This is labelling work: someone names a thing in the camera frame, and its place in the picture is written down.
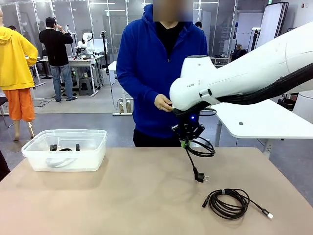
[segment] jeans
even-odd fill
[[[70,76],[69,65],[63,66],[51,66],[51,73],[53,77],[53,86],[55,91],[55,99],[61,100],[61,80],[60,74],[62,73],[62,77],[65,82],[65,92],[67,94],[67,100],[71,100],[73,98],[73,82]]]
[[[157,138],[152,136],[147,136],[142,132],[134,129],[133,141],[136,148],[179,148],[180,141],[178,137],[171,138]]]

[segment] clear plastic container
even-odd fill
[[[46,130],[25,144],[22,154],[35,171],[96,171],[106,153],[103,130]],[[57,151],[50,146],[57,144]],[[69,148],[72,151],[59,151]]]

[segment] orange pants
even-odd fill
[[[32,121],[35,119],[33,100],[30,89],[3,91],[9,101],[9,115],[13,121]]]

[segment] hand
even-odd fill
[[[155,106],[160,109],[164,110],[166,112],[171,112],[173,110],[173,107],[171,106],[172,102],[166,98],[163,94],[158,94],[155,98]]]
[[[57,24],[57,28],[58,28],[58,30],[60,30],[60,31],[63,30],[62,26],[60,26],[60,25],[58,25],[58,24]]]

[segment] man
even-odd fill
[[[196,22],[195,26],[202,30],[202,23],[200,21]]]
[[[28,122],[34,137],[32,121],[35,119],[30,88],[34,80],[29,67],[37,61],[37,49],[21,34],[3,26],[0,10],[0,88],[9,101],[9,115],[14,123],[15,138],[20,138],[20,120]]]
[[[67,101],[76,100],[73,96],[73,82],[68,66],[67,49],[65,44],[73,43],[69,33],[66,33],[62,26],[57,25],[52,17],[45,20],[46,29],[39,34],[39,40],[45,45],[48,61],[53,77],[53,86],[55,91],[55,100],[61,102],[61,80],[60,74],[65,82]]]
[[[11,30],[13,30],[13,31],[16,31],[16,28],[15,28],[14,25],[10,25],[8,28],[11,29]]]
[[[125,28],[117,59],[118,81],[134,98],[136,147],[180,147],[171,131],[178,119],[172,113],[170,87],[186,57],[207,55],[201,30],[177,21],[181,1],[158,3],[145,6],[142,19]]]

